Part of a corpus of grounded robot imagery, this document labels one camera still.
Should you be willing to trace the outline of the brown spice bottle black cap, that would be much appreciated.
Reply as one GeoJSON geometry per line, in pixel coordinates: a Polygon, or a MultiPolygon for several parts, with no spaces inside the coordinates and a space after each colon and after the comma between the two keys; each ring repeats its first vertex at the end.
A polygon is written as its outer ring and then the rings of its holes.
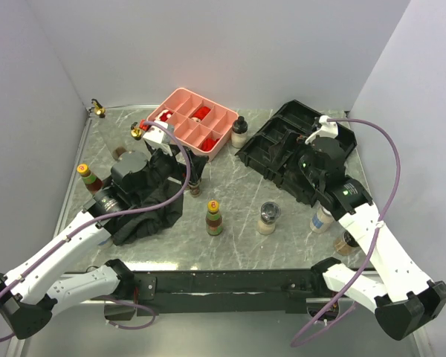
{"type": "Polygon", "coordinates": [[[334,250],[341,256],[349,256],[358,252],[360,250],[360,246],[348,231],[344,231],[338,238],[335,239],[334,250]]]}

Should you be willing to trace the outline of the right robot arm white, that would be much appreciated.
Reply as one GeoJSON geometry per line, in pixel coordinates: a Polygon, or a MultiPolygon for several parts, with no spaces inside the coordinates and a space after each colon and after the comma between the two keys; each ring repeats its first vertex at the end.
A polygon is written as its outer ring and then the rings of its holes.
{"type": "Polygon", "coordinates": [[[446,304],[446,283],[433,281],[402,248],[365,187],[346,174],[339,142],[327,137],[307,140],[297,164],[316,200],[350,234],[381,279],[359,276],[330,257],[311,267],[312,291],[353,299],[373,312],[396,341],[436,318],[446,304]]]}

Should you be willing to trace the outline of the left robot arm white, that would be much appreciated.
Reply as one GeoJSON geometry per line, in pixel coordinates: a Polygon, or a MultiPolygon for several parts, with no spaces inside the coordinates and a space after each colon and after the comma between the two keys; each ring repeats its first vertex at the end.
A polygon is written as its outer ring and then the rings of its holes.
{"type": "Polygon", "coordinates": [[[53,316],[84,300],[132,295],[134,273],[119,259],[68,280],[61,276],[90,248],[130,234],[148,213],[181,203],[184,188],[199,183],[208,161],[176,145],[169,152],[154,149],[149,158],[140,151],[123,153],[66,229],[29,260],[0,273],[0,314],[13,336],[31,337],[53,316]]]}

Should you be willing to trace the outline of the clear lid seasoning jar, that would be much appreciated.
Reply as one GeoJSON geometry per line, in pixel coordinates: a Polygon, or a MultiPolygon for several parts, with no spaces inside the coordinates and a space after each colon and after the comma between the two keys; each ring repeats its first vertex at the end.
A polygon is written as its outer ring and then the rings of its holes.
{"type": "Polygon", "coordinates": [[[275,202],[265,202],[260,209],[257,231],[262,235],[269,235],[275,231],[276,221],[280,217],[281,209],[275,202]]]}

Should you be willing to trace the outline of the blue label white granule bottle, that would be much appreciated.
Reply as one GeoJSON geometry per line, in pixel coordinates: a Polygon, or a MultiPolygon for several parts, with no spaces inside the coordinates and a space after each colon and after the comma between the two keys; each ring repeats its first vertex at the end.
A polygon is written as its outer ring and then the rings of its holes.
{"type": "Polygon", "coordinates": [[[328,230],[333,222],[334,217],[332,216],[332,214],[321,205],[317,209],[317,212],[311,218],[309,225],[310,229],[314,233],[322,234],[328,230]]]}

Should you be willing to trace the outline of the dark spice jar black lid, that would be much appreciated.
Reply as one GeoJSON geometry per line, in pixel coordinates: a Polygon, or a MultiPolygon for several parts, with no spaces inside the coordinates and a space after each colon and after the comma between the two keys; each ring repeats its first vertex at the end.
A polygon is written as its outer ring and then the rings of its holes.
{"type": "Polygon", "coordinates": [[[192,197],[198,197],[201,194],[200,184],[201,184],[201,179],[189,181],[187,187],[192,197]]]}

